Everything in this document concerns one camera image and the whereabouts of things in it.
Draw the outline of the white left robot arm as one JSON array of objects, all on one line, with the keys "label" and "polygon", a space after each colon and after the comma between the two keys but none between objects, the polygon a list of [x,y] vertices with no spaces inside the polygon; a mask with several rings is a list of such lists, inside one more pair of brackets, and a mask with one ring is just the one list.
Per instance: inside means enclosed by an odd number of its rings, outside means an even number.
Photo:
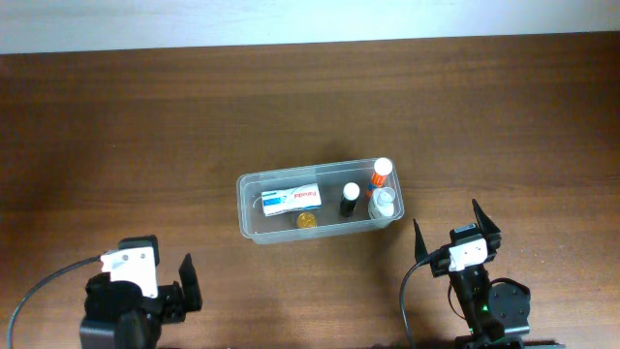
[{"label": "white left robot arm", "polygon": [[155,348],[166,325],[183,323],[202,310],[202,291],[192,255],[178,268],[180,279],[160,285],[159,240],[154,235],[123,238],[96,258],[101,272],[85,285],[83,348]]}]

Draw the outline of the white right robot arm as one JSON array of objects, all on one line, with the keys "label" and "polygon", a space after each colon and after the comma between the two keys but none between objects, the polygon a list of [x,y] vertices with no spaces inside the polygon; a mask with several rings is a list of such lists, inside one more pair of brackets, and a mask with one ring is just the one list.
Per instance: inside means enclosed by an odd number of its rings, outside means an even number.
[{"label": "white right robot arm", "polygon": [[449,232],[450,243],[430,256],[432,275],[449,278],[469,333],[454,341],[466,349],[561,348],[553,340],[527,342],[531,327],[531,291],[507,277],[491,279],[485,265],[494,261],[502,233],[477,201],[472,201],[476,221]]}]

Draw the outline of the white Panadol box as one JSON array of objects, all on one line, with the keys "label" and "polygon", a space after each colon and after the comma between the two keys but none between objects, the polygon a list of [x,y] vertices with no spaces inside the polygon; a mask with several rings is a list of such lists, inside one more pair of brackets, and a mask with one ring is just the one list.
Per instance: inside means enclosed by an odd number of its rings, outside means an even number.
[{"label": "white Panadol box", "polygon": [[263,215],[266,217],[322,206],[321,193],[317,183],[289,189],[263,191],[261,199]]}]

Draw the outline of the clear plastic container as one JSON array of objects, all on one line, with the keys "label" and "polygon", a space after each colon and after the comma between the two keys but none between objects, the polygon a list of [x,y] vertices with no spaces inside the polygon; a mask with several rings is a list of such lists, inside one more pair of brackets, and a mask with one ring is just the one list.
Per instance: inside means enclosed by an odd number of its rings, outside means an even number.
[{"label": "clear plastic container", "polygon": [[[370,218],[368,205],[371,198],[366,197],[366,187],[376,159],[378,158],[242,175],[236,184],[238,219],[242,235],[257,244],[271,244],[361,233],[387,227],[403,217],[404,204],[396,167],[390,159],[393,171],[383,187],[390,187],[396,193],[394,214],[389,218]],[[340,214],[339,206],[343,187],[348,182],[356,183],[360,193],[353,216],[345,218]],[[319,186],[321,207],[264,216],[261,199],[263,191],[289,189],[310,183],[317,183]],[[313,213],[318,220],[318,226],[299,229],[296,226],[296,219],[302,212]]]}]

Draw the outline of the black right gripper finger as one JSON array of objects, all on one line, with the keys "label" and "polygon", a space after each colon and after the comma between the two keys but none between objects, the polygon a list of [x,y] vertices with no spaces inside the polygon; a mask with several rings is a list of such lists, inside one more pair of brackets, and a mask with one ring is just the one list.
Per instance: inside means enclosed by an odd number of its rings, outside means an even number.
[{"label": "black right gripper finger", "polygon": [[418,265],[425,265],[428,262],[428,252],[422,236],[422,232],[419,223],[416,219],[413,219],[415,228],[415,259]]},{"label": "black right gripper finger", "polygon": [[485,238],[499,238],[501,236],[501,230],[482,210],[480,204],[476,199],[472,200],[472,205],[482,235]]}]

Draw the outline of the orange Redoxon tablet tube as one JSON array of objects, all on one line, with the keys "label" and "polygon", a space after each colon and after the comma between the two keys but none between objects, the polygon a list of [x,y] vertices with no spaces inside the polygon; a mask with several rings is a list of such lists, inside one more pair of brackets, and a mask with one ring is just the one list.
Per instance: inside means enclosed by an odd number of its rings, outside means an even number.
[{"label": "orange Redoxon tablet tube", "polygon": [[382,188],[393,171],[393,163],[387,157],[381,157],[375,160],[373,164],[373,173],[366,187],[366,197],[371,198],[376,189]]}]

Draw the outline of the dark bottle white cap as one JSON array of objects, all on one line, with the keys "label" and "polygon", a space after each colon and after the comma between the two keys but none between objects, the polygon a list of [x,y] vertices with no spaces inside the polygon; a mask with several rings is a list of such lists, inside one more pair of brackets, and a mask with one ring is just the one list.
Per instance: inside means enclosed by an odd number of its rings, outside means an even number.
[{"label": "dark bottle white cap", "polygon": [[343,217],[350,218],[353,216],[357,206],[359,193],[360,189],[356,183],[348,182],[344,185],[339,206],[339,212]]}]

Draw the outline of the white labelled bottle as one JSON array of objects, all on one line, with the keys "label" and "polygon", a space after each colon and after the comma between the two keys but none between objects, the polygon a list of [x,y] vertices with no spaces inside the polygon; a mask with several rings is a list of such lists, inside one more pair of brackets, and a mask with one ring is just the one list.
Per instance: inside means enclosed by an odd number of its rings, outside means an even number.
[{"label": "white labelled bottle", "polygon": [[390,187],[378,188],[373,191],[368,213],[371,219],[389,218],[394,214],[395,191]]}]

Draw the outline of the small gold lid jar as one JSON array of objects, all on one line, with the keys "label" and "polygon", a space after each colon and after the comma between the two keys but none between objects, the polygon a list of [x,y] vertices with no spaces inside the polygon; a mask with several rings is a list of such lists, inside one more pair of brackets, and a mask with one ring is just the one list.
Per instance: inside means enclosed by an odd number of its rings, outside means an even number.
[{"label": "small gold lid jar", "polygon": [[310,229],[318,226],[316,216],[311,212],[302,212],[296,219],[296,226],[299,229]]}]

